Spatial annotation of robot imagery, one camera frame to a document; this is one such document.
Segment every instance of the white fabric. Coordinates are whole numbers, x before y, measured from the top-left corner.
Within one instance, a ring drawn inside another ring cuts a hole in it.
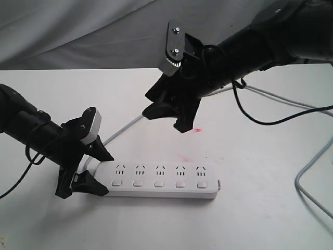
[[[5,0],[0,2],[0,68],[156,67],[169,20],[216,44],[248,25],[270,2]]]

